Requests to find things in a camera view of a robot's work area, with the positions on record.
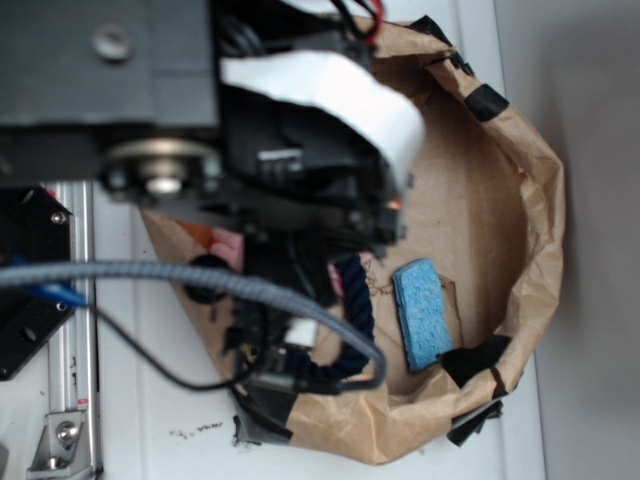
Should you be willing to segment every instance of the navy rope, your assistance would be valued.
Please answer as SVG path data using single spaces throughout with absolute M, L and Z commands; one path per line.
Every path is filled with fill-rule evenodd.
M 373 340 L 373 307 L 369 298 L 367 274 L 355 255 L 336 264 L 344 286 L 344 303 L 347 318 L 358 331 Z M 287 367 L 302 375 L 315 378 L 343 379 L 362 373 L 369 359 L 350 345 L 344 345 L 340 358 L 333 365 L 321 367 L 307 352 L 290 351 Z

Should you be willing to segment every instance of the red wire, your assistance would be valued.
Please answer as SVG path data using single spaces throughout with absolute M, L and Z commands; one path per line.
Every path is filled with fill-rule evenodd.
M 376 11 L 376 15 L 374 18 L 375 23 L 373 25 L 373 30 L 364 40 L 367 45 L 373 45 L 376 43 L 376 38 L 378 37 L 382 24 L 384 23 L 384 7 L 382 6 L 382 2 L 380 0 L 371 0 L 371 3 Z

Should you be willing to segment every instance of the brown paper bag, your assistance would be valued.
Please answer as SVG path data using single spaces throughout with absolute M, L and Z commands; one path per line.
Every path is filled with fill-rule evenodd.
M 375 391 L 300 395 L 275 412 L 265 405 L 265 418 L 291 445 L 370 464 L 411 452 L 451 430 L 453 419 L 512 391 L 556 309 L 562 164 L 527 120 L 460 60 L 445 42 L 410 28 L 388 24 L 379 38 L 374 74 L 423 111 L 428 136 L 413 169 L 407 239 L 368 266 L 375 339 L 389 371 Z M 188 262 L 204 253 L 176 222 L 151 213 L 144 219 L 162 260 Z M 441 364 L 417 374 L 407 369 L 391 275 L 425 257 L 442 275 L 455 347 L 510 339 L 497 363 L 462 382 Z M 212 311 L 176 293 L 216 367 L 230 376 L 220 355 L 230 301 Z M 339 349 L 339 340 L 322 330 L 312 357 L 331 363 Z

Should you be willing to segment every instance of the gray braided cable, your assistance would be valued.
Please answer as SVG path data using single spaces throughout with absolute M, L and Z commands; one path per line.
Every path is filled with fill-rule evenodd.
M 345 343 L 376 364 L 372 379 L 342 383 L 342 391 L 371 389 L 378 387 L 384 381 L 386 361 L 373 342 L 349 323 L 340 321 L 309 298 L 261 278 L 244 277 L 226 270 L 160 262 L 55 262 L 0 268 L 0 289 L 65 282 L 80 278 L 165 280 L 225 292 L 289 312 L 297 317 L 311 318 L 334 331 Z

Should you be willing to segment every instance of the blue sponge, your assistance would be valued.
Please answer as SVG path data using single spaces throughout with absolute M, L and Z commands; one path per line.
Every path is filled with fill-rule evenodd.
M 393 283 L 409 370 L 417 372 L 453 348 L 444 321 L 440 278 L 433 262 L 425 258 L 399 269 Z

